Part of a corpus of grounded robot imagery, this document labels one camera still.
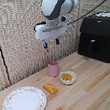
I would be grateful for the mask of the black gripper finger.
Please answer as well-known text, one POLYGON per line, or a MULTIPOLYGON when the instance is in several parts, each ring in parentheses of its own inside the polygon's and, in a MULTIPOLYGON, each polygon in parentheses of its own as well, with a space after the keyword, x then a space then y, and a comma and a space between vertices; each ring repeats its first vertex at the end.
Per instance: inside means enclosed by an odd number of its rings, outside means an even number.
POLYGON ((47 44, 47 42, 46 41, 44 41, 44 49, 48 49, 48 44, 47 44))
POLYGON ((59 44, 60 44, 60 38, 56 38, 55 44, 56 44, 56 45, 59 45, 59 44))

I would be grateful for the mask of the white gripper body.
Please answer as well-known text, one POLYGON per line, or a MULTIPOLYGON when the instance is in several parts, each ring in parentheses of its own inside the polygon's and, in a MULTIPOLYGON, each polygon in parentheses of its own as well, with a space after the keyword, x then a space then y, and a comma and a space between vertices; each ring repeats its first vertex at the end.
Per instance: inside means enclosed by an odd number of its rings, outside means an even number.
POLYGON ((63 21, 54 27, 48 26, 45 21, 42 21, 35 26, 34 31, 37 40, 44 40, 64 34, 67 31, 67 24, 63 21))

